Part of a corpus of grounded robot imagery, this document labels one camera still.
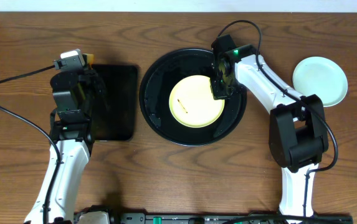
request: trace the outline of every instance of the pale yellow dish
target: pale yellow dish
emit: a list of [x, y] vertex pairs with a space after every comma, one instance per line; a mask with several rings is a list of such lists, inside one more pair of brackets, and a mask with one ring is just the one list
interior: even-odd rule
[[224, 109], [225, 100], [214, 100], [210, 78], [193, 75], [179, 81], [170, 93], [169, 107], [174, 118], [190, 128], [215, 122]]

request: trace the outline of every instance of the cable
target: cable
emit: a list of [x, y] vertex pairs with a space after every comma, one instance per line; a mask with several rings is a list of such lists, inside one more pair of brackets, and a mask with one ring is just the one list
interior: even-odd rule
[[[5, 78], [3, 80], [0, 80], [0, 84], [8, 82], [8, 81], [11, 81], [11, 80], [17, 80], [18, 78], [24, 78], [24, 77], [28, 77], [28, 76], [31, 76], [31, 75], [35, 75], [37, 73], [49, 70], [49, 69], [54, 68], [54, 67], [55, 66], [52, 65], [52, 66], [48, 66], [48, 67], [42, 68], [42, 69], [34, 71], [34, 72], [29, 72], [27, 74], [17, 75], [15, 77], [10, 77], [10, 78]], [[0, 106], [0, 110], [5, 112], [5, 113], [7, 113], [7, 114], [10, 114], [10, 115], [14, 116], [17, 119], [20, 119], [20, 120], [26, 122], [27, 124], [30, 124], [32, 127], [36, 128], [38, 131], [41, 132], [41, 134], [43, 134], [48, 139], [48, 141], [50, 142], [52, 147], [55, 149], [55, 153], [56, 153], [56, 156], [57, 156], [55, 170], [54, 170], [54, 173], [52, 174], [51, 180], [49, 182], [49, 187], [48, 187], [47, 193], [45, 195], [44, 204], [42, 205], [42, 208], [43, 208], [43, 211], [44, 211], [43, 215], [42, 215], [42, 221], [44, 222], [44, 224], [47, 224], [48, 223], [49, 198], [50, 198], [52, 187], [54, 186], [54, 182], [55, 182], [55, 179], [56, 179], [56, 176], [57, 176], [57, 173], [58, 173], [58, 170], [59, 170], [60, 162], [61, 162], [61, 156], [60, 156], [59, 149], [56, 146], [56, 144], [51, 140], [51, 137], [42, 128], [40, 128], [38, 125], [34, 124], [33, 122], [29, 121], [28, 119], [26, 119], [26, 118], [24, 118], [24, 117], [22, 117], [22, 116], [20, 116], [18, 114], [13, 113], [12, 111], [9, 111], [9, 110], [3, 108], [2, 106]]]
[[257, 24], [255, 24], [252, 21], [247, 21], [247, 20], [238, 20], [238, 21], [234, 21], [231, 22], [230, 24], [226, 25], [223, 30], [220, 31], [220, 33], [218, 34], [218, 37], [231, 25], [236, 24], [238, 22], [244, 22], [244, 23], [248, 23], [248, 24], [252, 24], [257, 31], [259, 32], [259, 43], [257, 44], [257, 50], [255, 53], [255, 61], [257, 63], [257, 66], [259, 68], [259, 70], [265, 75], [265, 77], [272, 83], [274, 84], [280, 91], [282, 91], [282, 93], [284, 93], [285, 95], [287, 95], [289, 98], [291, 98], [292, 100], [294, 100], [297, 103], [300, 103], [302, 107], [304, 107], [306, 110], [308, 110], [309, 112], [311, 112], [311, 114], [313, 114], [321, 123], [322, 125], [324, 125], [324, 127], [326, 128], [326, 130], [329, 133], [329, 136], [332, 140], [333, 143], [333, 149], [334, 149], [334, 156], [333, 156], [333, 160], [331, 162], [331, 164], [329, 164], [326, 167], [322, 167], [319, 169], [313, 169], [313, 170], [308, 170], [307, 173], [305, 174], [305, 191], [304, 191], [304, 204], [303, 204], [303, 216], [306, 216], [306, 204], [307, 204], [307, 191], [308, 191], [308, 180], [310, 178], [310, 174], [312, 172], [321, 172], [321, 171], [326, 171], [328, 169], [331, 169], [333, 166], [335, 166], [337, 160], [338, 160], [338, 143], [336, 141], [335, 136], [333, 135], [333, 131], [330, 129], [328, 123], [326, 123], [326, 121], [310, 106], [308, 106], [306, 103], [304, 103], [303, 101], [299, 100], [298, 98], [294, 97], [293, 95], [291, 95], [290, 93], [288, 93], [288, 90], [283, 89], [275, 80], [273, 80], [263, 69], [262, 65], [259, 62], [259, 55], [260, 55], [260, 47], [261, 47], [261, 42], [262, 42], [262, 33], [261, 33], [261, 29], [260, 27], [258, 27]]
[[299, 217], [295, 215], [255, 215], [255, 216], [247, 216], [242, 218], [235, 218], [233, 220], [226, 221], [222, 224], [236, 224], [239, 222], [250, 222], [255, 220], [297, 220], [307, 223], [318, 223], [318, 224], [338, 224], [341, 222], [333, 221], [333, 220], [325, 220], [323, 218], [312, 218], [312, 217]]

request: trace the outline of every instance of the wooden table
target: wooden table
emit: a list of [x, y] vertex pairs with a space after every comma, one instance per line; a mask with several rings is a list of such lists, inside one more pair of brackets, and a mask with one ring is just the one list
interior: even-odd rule
[[[357, 14], [297, 13], [0, 13], [0, 79], [52, 64], [80, 48], [97, 63], [134, 64], [142, 78], [160, 56], [184, 47], [209, 49], [218, 32], [249, 19], [264, 33], [262, 55], [287, 83], [296, 64], [322, 56], [345, 71], [348, 95], [326, 108], [339, 142], [333, 170], [317, 174], [313, 208], [349, 213], [357, 223]], [[238, 45], [256, 44], [253, 27], [228, 30]], [[49, 129], [55, 71], [0, 85], [0, 104]], [[97, 142], [82, 177], [76, 210], [95, 204], [148, 212], [247, 213], [278, 209], [281, 171], [267, 145], [269, 115], [248, 94], [242, 121], [223, 140], [184, 147], [158, 136], [136, 112], [129, 142]], [[22, 223], [49, 161], [49, 143], [0, 111], [0, 223]], [[332, 160], [332, 146], [320, 164]]]

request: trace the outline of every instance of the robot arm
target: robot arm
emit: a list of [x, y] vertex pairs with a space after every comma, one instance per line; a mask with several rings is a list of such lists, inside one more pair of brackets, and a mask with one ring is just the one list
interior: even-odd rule
[[[243, 89], [249, 89], [270, 114], [270, 151], [282, 168], [282, 200], [280, 212], [284, 215], [303, 216], [305, 174], [316, 169], [321, 155], [328, 149], [325, 129], [313, 115], [282, 93], [259, 70], [256, 49], [251, 45], [236, 47], [229, 35], [218, 37], [212, 44], [216, 76], [211, 78], [214, 99], [228, 99]], [[321, 100], [305, 97], [280, 79], [259, 55], [264, 71], [291, 95], [302, 100], [319, 114], [323, 114]], [[305, 121], [304, 127], [295, 128], [294, 122]], [[311, 197], [314, 173], [308, 180], [306, 216], [313, 215]]]
[[[90, 159], [88, 147], [84, 141], [63, 140], [57, 143], [62, 154], [62, 164], [59, 168], [57, 178], [50, 197], [50, 210], [48, 211], [49, 222], [62, 220], [73, 221], [74, 205], [79, 189], [81, 176], [85, 165]], [[55, 170], [56, 153], [50, 148], [50, 159], [44, 181], [36, 202], [28, 214], [24, 223], [42, 223], [42, 205], [47, 193], [49, 182]]]
[[[49, 199], [47, 223], [54, 224], [74, 222], [77, 191], [94, 142], [92, 112], [95, 98], [102, 97], [106, 109], [108, 108], [105, 84], [91, 68], [93, 56], [82, 55], [77, 49], [62, 53], [60, 57], [54, 65], [61, 72], [50, 81], [60, 118], [60, 121], [52, 123], [50, 136], [62, 158]], [[51, 146], [50, 161], [40, 194], [26, 217], [25, 224], [43, 224], [43, 205], [55, 171], [56, 159], [57, 154]], [[88, 214], [83, 217], [89, 218], [94, 224], [109, 223], [108, 213], [99, 212], [96, 222], [90, 216]]]

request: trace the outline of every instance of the black cable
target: black cable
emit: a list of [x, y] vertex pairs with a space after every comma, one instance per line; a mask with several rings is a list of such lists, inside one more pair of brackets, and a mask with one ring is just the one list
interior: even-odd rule
[[[42, 69], [34, 71], [34, 72], [29, 72], [27, 74], [17, 75], [15, 77], [10, 77], [10, 78], [5, 78], [3, 80], [0, 80], [0, 84], [4, 83], [4, 82], [11, 81], [11, 80], [17, 80], [18, 78], [28, 77], [28, 76], [31, 76], [31, 75], [34, 75], [34, 74], [49, 70], [49, 69], [54, 68], [54, 67], [55, 66], [52, 65], [52, 66], [48, 66], [48, 67], [42, 68]], [[56, 179], [56, 176], [57, 176], [57, 173], [58, 173], [58, 170], [59, 170], [60, 162], [61, 162], [61, 156], [60, 156], [59, 149], [56, 146], [56, 144], [51, 140], [51, 137], [42, 128], [40, 128], [38, 125], [34, 124], [33, 122], [29, 121], [28, 119], [26, 119], [26, 118], [24, 118], [24, 117], [22, 117], [22, 116], [20, 116], [18, 114], [13, 113], [12, 111], [9, 111], [9, 110], [3, 108], [2, 106], [0, 106], [0, 110], [5, 112], [5, 113], [7, 113], [7, 114], [10, 114], [10, 115], [14, 116], [15, 118], [18, 118], [18, 119], [26, 122], [27, 124], [30, 124], [32, 127], [36, 128], [38, 131], [41, 132], [41, 134], [43, 134], [48, 139], [50, 144], [55, 149], [55, 153], [56, 153], [56, 156], [57, 156], [55, 170], [54, 170], [54, 173], [52, 174], [51, 180], [49, 182], [49, 187], [48, 187], [47, 193], [45, 195], [44, 204], [42, 205], [42, 208], [43, 208], [43, 211], [44, 211], [43, 212], [43, 216], [42, 216], [42, 221], [44, 222], [44, 224], [46, 224], [46, 223], [48, 223], [49, 198], [50, 198], [52, 187], [54, 186], [54, 182], [55, 182], [55, 179]]]
[[255, 24], [252, 21], [247, 21], [247, 20], [238, 20], [238, 21], [234, 21], [231, 22], [230, 24], [226, 25], [223, 30], [220, 31], [220, 33], [218, 34], [218, 37], [231, 25], [236, 24], [238, 22], [244, 22], [244, 23], [248, 23], [248, 24], [252, 24], [257, 31], [259, 32], [259, 44], [257, 45], [257, 50], [256, 50], [256, 54], [255, 54], [255, 61], [257, 63], [257, 66], [259, 68], [259, 70], [265, 75], [265, 77], [272, 83], [274, 84], [280, 91], [282, 91], [282, 93], [284, 93], [285, 95], [287, 95], [289, 98], [291, 98], [292, 100], [296, 101], [297, 103], [300, 103], [302, 107], [304, 107], [306, 110], [308, 110], [309, 112], [311, 112], [311, 114], [313, 114], [321, 123], [322, 125], [324, 125], [324, 127], [326, 128], [326, 130], [329, 133], [329, 136], [332, 140], [333, 143], [333, 149], [334, 149], [334, 156], [333, 156], [333, 160], [331, 162], [331, 164], [329, 164], [326, 167], [322, 167], [319, 169], [313, 169], [313, 170], [308, 170], [307, 173], [305, 174], [306, 178], [305, 178], [305, 191], [304, 191], [304, 204], [303, 204], [303, 216], [306, 216], [306, 204], [307, 204], [307, 191], [308, 191], [308, 180], [310, 178], [310, 174], [312, 172], [321, 172], [321, 171], [326, 171], [328, 169], [331, 169], [333, 166], [335, 166], [336, 161], [338, 160], [338, 143], [336, 141], [335, 136], [333, 135], [333, 131], [330, 129], [328, 123], [326, 123], [326, 121], [310, 106], [308, 106], [306, 103], [304, 103], [303, 101], [299, 100], [298, 98], [294, 97], [293, 95], [291, 95], [290, 93], [288, 93], [288, 90], [282, 88], [274, 79], [272, 79], [263, 69], [262, 65], [259, 62], [259, 55], [260, 55], [260, 47], [261, 47], [261, 42], [262, 42], [262, 33], [261, 33], [261, 29], [260, 27], [258, 27], [257, 24]]
[[296, 221], [302, 221], [302, 222], [307, 222], [307, 223], [318, 223], [318, 224], [339, 224], [341, 222], [339, 221], [333, 221], [333, 220], [325, 220], [323, 218], [312, 218], [312, 217], [299, 217], [295, 215], [255, 215], [255, 216], [247, 216], [247, 217], [242, 217], [242, 218], [235, 218], [233, 220], [226, 221], [222, 224], [236, 224], [239, 222], [249, 222], [249, 221], [255, 221], [255, 220], [296, 220]]

